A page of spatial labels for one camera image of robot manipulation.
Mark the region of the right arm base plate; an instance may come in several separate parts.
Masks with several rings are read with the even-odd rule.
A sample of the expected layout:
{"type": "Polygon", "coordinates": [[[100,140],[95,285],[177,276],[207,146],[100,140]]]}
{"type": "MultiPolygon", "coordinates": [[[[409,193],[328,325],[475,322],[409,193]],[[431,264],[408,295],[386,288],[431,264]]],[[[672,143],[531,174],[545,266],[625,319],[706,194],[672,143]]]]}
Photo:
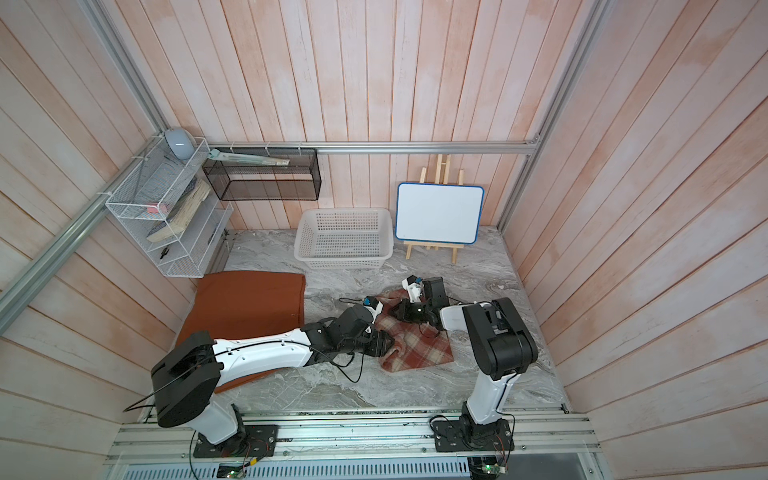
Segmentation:
{"type": "Polygon", "coordinates": [[[438,452],[496,451],[506,454],[515,449],[512,428],[504,419],[480,425],[466,416],[449,420],[437,415],[428,424],[438,452]]]}

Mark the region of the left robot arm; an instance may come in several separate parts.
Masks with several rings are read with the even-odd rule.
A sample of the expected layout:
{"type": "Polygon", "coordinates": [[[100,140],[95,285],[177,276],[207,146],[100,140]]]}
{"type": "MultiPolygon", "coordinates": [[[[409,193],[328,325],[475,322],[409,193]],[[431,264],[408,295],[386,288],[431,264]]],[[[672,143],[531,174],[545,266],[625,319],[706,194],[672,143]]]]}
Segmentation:
{"type": "Polygon", "coordinates": [[[192,334],[151,370],[154,408],[162,428],[189,427],[219,445],[245,434],[240,413],[215,390],[235,380],[284,368],[331,363],[340,354],[380,358],[393,337],[374,325],[374,310],[353,305],[336,318],[286,333],[240,340],[192,334]]]}

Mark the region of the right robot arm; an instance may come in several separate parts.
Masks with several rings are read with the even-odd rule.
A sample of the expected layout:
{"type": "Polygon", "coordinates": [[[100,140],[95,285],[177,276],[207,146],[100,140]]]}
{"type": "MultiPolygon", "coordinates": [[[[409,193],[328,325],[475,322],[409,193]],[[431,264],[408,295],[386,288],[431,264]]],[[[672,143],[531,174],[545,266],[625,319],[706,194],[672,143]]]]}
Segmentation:
{"type": "Polygon", "coordinates": [[[499,298],[452,305],[441,277],[411,275],[402,287],[408,298],[395,308],[398,320],[440,333],[468,334],[480,373],[456,427],[467,436],[503,434],[508,421],[501,409],[514,383],[538,359],[537,345],[513,302],[499,298]]]}

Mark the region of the red plaid skirt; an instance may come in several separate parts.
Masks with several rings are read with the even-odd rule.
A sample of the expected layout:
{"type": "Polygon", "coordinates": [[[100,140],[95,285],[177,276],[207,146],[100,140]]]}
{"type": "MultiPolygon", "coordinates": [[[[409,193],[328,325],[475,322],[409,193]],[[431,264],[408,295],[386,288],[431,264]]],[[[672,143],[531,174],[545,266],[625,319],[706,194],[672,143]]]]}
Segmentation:
{"type": "Polygon", "coordinates": [[[408,295],[403,289],[377,295],[383,304],[375,325],[394,340],[393,346],[379,359],[381,368],[389,373],[428,368],[454,361],[450,341],[445,332],[428,324],[411,324],[399,321],[393,314],[395,308],[408,295]]]}

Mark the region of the white plastic basket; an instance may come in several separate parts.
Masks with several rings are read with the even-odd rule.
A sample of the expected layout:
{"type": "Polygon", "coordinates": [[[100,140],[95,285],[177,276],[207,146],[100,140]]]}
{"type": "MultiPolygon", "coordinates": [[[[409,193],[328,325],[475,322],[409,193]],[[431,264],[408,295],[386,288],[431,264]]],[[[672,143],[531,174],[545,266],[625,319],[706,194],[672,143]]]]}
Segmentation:
{"type": "Polygon", "coordinates": [[[378,269],[393,249],[388,210],[313,209],[302,214],[294,256],[311,269],[378,269]]]}

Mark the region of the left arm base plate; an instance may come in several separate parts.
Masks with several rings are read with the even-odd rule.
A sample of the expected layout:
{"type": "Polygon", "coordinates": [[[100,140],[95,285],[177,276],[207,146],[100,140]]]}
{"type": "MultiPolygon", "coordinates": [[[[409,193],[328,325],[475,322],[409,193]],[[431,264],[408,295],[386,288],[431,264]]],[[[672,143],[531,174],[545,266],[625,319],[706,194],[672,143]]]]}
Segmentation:
{"type": "Polygon", "coordinates": [[[245,425],[233,437],[214,445],[199,434],[192,450],[193,458],[262,458],[274,455],[279,426],[276,424],[245,425]]]}

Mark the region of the rust brown skirt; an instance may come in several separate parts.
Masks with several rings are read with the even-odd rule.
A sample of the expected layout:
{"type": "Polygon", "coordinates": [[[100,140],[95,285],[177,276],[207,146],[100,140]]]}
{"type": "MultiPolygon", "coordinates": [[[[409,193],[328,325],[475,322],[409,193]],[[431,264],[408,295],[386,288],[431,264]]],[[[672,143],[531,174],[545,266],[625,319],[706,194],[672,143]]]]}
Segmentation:
{"type": "Polygon", "coordinates": [[[181,345],[206,331],[214,340],[250,340],[284,334],[304,325],[302,274],[225,271],[198,282],[194,306],[177,337],[181,345]]]}

